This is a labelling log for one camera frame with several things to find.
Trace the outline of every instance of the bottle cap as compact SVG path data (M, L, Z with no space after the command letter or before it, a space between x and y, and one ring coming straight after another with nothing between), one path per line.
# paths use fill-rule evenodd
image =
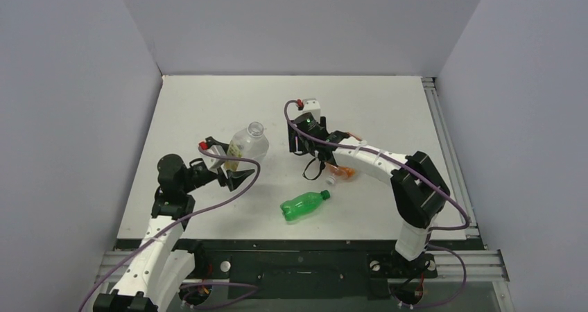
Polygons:
M320 195L322 196L323 200L326 200L331 197L331 194L326 189L324 191L320 192Z
M329 177L327 177L326 181L327 181L327 185L335 185L335 183L337 182L337 180L335 179L335 177L332 176L332 175L330 175Z

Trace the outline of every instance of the gray wall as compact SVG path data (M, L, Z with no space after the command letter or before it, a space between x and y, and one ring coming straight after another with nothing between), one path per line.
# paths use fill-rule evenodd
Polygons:
M518 311L586 311L588 0L482 0L438 78Z
M2 311L75 311L160 83L122 0L0 0Z
M480 0L124 0L165 74L436 76Z

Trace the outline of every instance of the white table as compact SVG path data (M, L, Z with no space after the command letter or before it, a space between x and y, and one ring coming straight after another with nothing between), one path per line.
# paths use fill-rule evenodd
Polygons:
M157 188L156 164L161 157L175 153L188 163L199 157L198 142L205 137L228 143L236 131L259 121L270 141L259 180L232 204L192 218L182 238L397 239L402 219L390 187L365 174L334 187L326 185L326 173L313 182L302 177L311 157L288 152L282 110L289 99L310 97L320 101L329 131L353 132L370 145L394 153L423 151L451 185L418 77L166 76L118 238L140 239L145 234ZM294 107L290 115L292 119L297 116ZM309 175L317 167L311 165ZM321 208L295 224L284 220L280 203L323 189L331 191L331 199ZM217 182L192 192L195 209L224 201L230 195ZM437 224L458 225L461 219L447 204ZM465 239L465 234L437 231L433 239Z

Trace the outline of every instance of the black base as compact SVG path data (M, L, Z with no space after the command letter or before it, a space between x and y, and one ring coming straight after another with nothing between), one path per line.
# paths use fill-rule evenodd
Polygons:
M140 240L118 240L116 248L133 250ZM190 250L200 245L212 272L208 279L227 279L257 285L260 290L251 298L342 298L363 296L368 299L390 299L387 278L408 278L394 270L379 277L370 270L371 260L392 262L391 251L396 241L226 241L180 239L177 249ZM484 250L480 239L466 241L432 241L452 250ZM229 261L229 272L220 264ZM200 273L190 277L202 278ZM436 277L436 272L425 272ZM235 298L248 289L229 289Z

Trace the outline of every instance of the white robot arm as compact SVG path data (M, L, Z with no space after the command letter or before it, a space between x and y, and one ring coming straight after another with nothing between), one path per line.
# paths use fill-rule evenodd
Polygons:
M320 116L320 104L315 98L299 100L297 106L300 115L290 123L298 131L288 125L290 151L298 155L310 153L331 165L354 168L392 187L398 211L404 219L395 251L408 262L419 259L426 249L429 228L445 200L387 158L405 163L449 195L449 189L429 156L421 152L411 156L395 154L369 146L365 140L360 141L346 132L327 132L326 118Z
M207 153L224 156L228 145L209 137L200 147ZM98 295L94 312L167 311L181 283L194 271L196 262L195 256L187 251L172 251L184 233L187 220L162 235L155 235L193 211L195 201L189 192L214 180L233 191L254 173L254 170L245 170L235 175L223 168L223 160L203 157L192 161L189 167L175 154L160 159L157 164L159 187L141 245L151 242L132 259L110 293Z

